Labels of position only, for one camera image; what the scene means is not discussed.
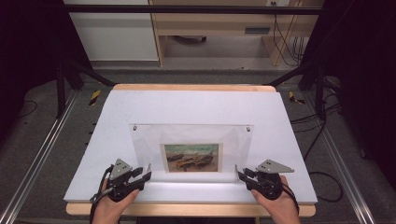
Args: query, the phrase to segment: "floor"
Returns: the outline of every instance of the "floor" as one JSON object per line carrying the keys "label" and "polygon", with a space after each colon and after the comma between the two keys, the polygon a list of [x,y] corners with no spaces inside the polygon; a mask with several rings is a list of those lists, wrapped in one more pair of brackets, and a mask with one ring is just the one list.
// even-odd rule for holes
{"label": "floor", "polygon": [[[263,43],[253,37],[209,36],[205,43],[174,37],[168,43],[163,67],[158,64],[139,64],[131,69],[124,67],[125,64],[122,67],[108,67],[107,64],[98,66],[97,72],[122,83],[260,85],[286,74],[294,67],[285,63],[273,67],[268,55],[261,49]],[[285,59],[287,62],[292,61],[286,54]],[[66,123],[60,130],[52,130],[59,121],[55,119],[55,82],[34,88],[26,95],[21,117],[16,120],[9,138],[0,149],[0,184],[5,186],[0,192],[0,210],[5,211],[0,223],[11,223],[4,217],[8,208],[14,208],[14,217],[8,217],[14,223],[88,223],[87,217],[66,214],[63,196],[90,141],[111,88],[91,78],[83,78],[86,84],[82,91],[67,91],[75,101],[71,110],[67,111],[64,117]],[[314,93],[299,91],[296,86],[298,80],[299,77],[288,80],[278,86],[277,91],[281,93],[297,142],[305,155],[323,123],[315,117],[300,119],[314,114]],[[101,91],[100,96],[95,105],[89,105],[92,93],[96,90]],[[290,100],[291,91],[296,101]],[[326,175],[311,175],[319,196],[317,213],[313,217],[303,218],[302,222],[396,223],[394,189],[374,161],[361,158],[359,146],[337,105],[336,96],[331,90],[326,90],[325,95],[328,96],[326,123],[305,164],[309,172],[323,172]],[[46,138],[51,132],[55,133],[54,141],[46,145]],[[37,154],[44,156],[42,162],[37,161]],[[345,167],[340,167],[334,160],[337,155]],[[31,164],[39,164],[36,172],[32,170]],[[343,185],[342,191],[334,179]],[[21,192],[21,197],[18,198],[15,192]],[[134,223],[134,217],[125,217],[122,223]],[[261,223],[272,221],[262,218]]]}

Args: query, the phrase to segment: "gray carpet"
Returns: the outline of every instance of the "gray carpet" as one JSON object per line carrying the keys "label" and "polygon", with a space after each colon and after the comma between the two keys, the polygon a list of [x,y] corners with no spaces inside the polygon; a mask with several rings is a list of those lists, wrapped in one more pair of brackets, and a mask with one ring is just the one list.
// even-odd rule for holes
{"label": "gray carpet", "polygon": [[[266,83],[283,75],[282,71],[241,71],[213,70],[213,71],[101,71],[105,77],[122,83]],[[18,214],[17,223],[61,223],[59,220],[88,220],[87,217],[73,217],[65,212],[66,203],[63,201],[64,192],[69,185],[80,159],[90,141],[90,132],[94,130],[94,123],[98,120],[106,96],[111,90],[101,84],[85,78],[87,84],[79,92],[76,104],[63,127],[61,134],[42,167],[29,196]],[[101,94],[95,105],[89,105],[95,90]],[[284,99],[285,107],[290,119],[298,119],[312,112],[308,105],[300,105],[289,100],[289,90],[293,90],[296,98],[303,99],[303,95],[296,90],[292,81],[279,87]],[[31,90],[26,100],[37,102],[37,109],[30,115],[23,117],[14,125],[13,132],[2,145],[0,150],[0,178],[2,188],[0,193],[0,209],[4,210],[7,202],[21,183],[30,163],[56,116],[56,89],[54,82]],[[335,97],[328,99],[327,105],[336,104]],[[32,109],[32,105],[25,104],[21,114]],[[294,131],[309,130],[317,126],[314,120],[293,125]],[[375,162],[363,160],[359,147],[353,138],[342,115],[337,112],[328,116],[326,127],[338,146],[343,159],[365,201],[367,202],[376,223],[396,223],[396,194],[379,172]],[[297,132],[296,138],[303,153],[307,151],[319,128],[306,132]],[[321,171],[337,177],[333,164],[329,159],[325,144],[319,138],[306,160],[308,171]],[[313,175],[313,184],[324,198],[336,198],[339,195],[337,185],[326,176]],[[262,218],[261,223],[272,223],[269,218]],[[327,203],[319,199],[317,213],[310,218],[304,218],[303,223],[360,223],[347,195],[338,203]]]}

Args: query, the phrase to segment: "framed picture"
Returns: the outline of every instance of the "framed picture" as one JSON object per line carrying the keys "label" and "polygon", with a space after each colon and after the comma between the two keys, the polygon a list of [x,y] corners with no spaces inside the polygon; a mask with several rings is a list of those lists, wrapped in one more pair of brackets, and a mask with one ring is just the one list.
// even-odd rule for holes
{"label": "framed picture", "polygon": [[223,144],[161,144],[166,173],[221,172]]}

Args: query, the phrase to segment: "white table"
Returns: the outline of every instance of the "white table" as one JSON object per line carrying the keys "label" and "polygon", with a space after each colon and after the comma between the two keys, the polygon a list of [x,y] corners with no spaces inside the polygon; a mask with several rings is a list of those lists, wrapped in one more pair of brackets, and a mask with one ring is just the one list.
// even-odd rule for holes
{"label": "white table", "polygon": [[[254,125],[247,168],[254,169],[266,159],[293,168],[294,173],[284,175],[299,202],[300,215],[315,214],[317,197],[282,99],[274,88],[133,84],[118,85],[107,97],[92,140],[64,197],[69,214],[90,213],[89,199],[97,191],[104,170],[117,158],[138,166],[129,130],[134,123]],[[243,182],[157,182],[155,172],[124,215],[269,216],[256,204]]]}

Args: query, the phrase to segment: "white cabinet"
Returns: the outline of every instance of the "white cabinet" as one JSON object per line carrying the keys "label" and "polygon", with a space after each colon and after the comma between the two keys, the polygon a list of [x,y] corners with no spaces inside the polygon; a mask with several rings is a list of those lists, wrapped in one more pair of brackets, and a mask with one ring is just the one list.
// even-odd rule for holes
{"label": "white cabinet", "polygon": [[[65,4],[147,5],[145,0],[64,0]],[[91,61],[158,61],[148,13],[70,13]]]}

